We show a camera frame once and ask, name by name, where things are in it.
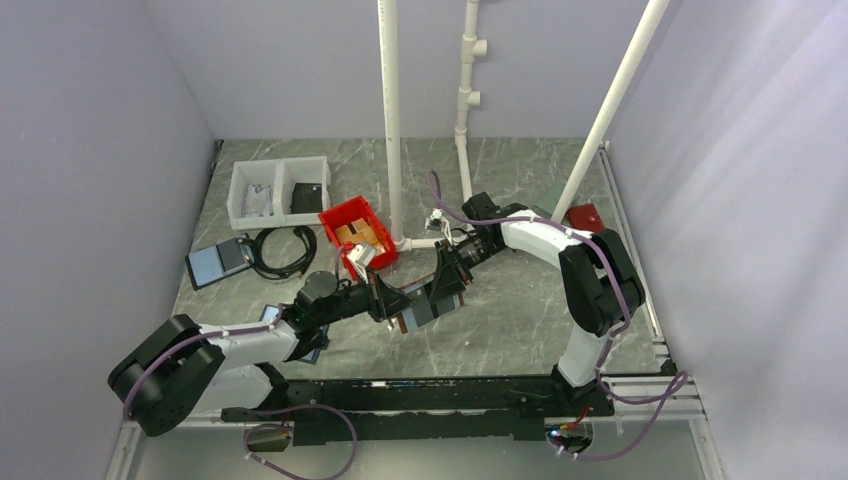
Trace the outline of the brown leather card holder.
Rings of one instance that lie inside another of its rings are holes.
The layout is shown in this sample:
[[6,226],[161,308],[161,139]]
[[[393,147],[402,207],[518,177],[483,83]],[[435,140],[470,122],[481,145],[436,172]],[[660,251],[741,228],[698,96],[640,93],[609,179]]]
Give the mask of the brown leather card holder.
[[430,275],[400,287],[400,290],[411,298],[411,304],[388,320],[390,330],[399,330],[401,334],[421,330],[437,318],[448,315],[465,304],[462,293],[431,302],[429,294],[432,281],[433,276]]

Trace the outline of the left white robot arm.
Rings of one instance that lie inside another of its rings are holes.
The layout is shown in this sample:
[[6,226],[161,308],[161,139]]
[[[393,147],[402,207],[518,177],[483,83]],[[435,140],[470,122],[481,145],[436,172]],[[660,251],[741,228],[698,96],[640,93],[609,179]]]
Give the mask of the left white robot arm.
[[208,410],[243,408],[272,420],[288,402],[275,364],[318,349],[326,326],[359,314],[381,322],[411,303],[374,272],[350,282],[316,271],[269,320],[217,326],[186,314],[167,319],[110,372],[107,384],[123,417],[150,437]]

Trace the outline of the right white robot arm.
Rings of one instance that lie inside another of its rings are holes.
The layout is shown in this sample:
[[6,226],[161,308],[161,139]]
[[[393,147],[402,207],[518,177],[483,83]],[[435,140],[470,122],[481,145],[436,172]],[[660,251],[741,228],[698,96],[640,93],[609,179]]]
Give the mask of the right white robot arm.
[[466,200],[462,211],[463,222],[474,229],[457,244],[437,243],[430,301],[463,292],[473,280],[472,268],[505,249],[523,251],[558,268],[576,325],[552,370],[551,401],[564,415],[578,413],[598,387],[597,375],[615,327],[624,325],[646,299],[621,237],[611,229],[574,230],[521,204],[500,207],[485,192]]

